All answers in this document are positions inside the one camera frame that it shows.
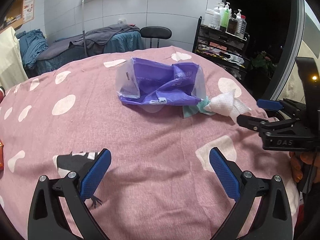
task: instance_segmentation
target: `purple plastic bag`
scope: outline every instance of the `purple plastic bag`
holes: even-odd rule
[[[202,68],[193,62],[132,58],[117,70],[116,91],[123,103],[140,106],[194,106],[206,98]]]

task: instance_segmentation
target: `white lamp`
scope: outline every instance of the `white lamp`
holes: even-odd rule
[[[84,0],[82,0],[82,35],[83,35],[84,54],[86,57],[88,57],[87,44],[85,42],[85,32],[84,32]]]

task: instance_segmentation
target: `blue gripper pad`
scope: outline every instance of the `blue gripper pad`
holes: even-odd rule
[[[210,151],[209,161],[228,197],[237,202],[240,199],[239,181],[214,148]]]
[[[264,99],[259,99],[257,101],[257,106],[263,109],[274,110],[274,111],[279,111],[283,108],[283,105],[278,101],[264,100]]]
[[[111,152],[105,149],[99,153],[98,158],[81,182],[79,196],[83,202],[93,196],[104,174],[107,172],[111,164]]]

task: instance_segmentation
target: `pink blanket with white spots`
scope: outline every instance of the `pink blanket with white spots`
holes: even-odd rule
[[[289,155],[263,150],[258,134],[230,117],[199,113],[183,119],[178,106],[152,114],[122,105],[115,91],[116,65],[131,57],[168,65],[195,62],[204,71],[209,98],[236,88],[251,115],[267,117],[230,74],[175,47],[90,57],[21,83],[0,104],[5,163],[0,203],[22,236],[27,239],[39,177],[62,177],[104,147],[111,151],[112,163],[95,192],[103,203],[95,209],[91,200],[86,204],[110,239],[210,239],[234,205],[206,168],[208,151],[215,146],[242,170],[262,178],[279,174],[295,224],[299,196]],[[241,234],[248,231],[258,201]],[[66,217],[79,234],[68,212]]]

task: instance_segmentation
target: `white label on bag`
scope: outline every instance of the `white label on bag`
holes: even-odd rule
[[[158,98],[158,100],[151,100],[149,104],[151,104],[151,105],[165,105],[165,104],[167,104],[167,99],[166,98]]]

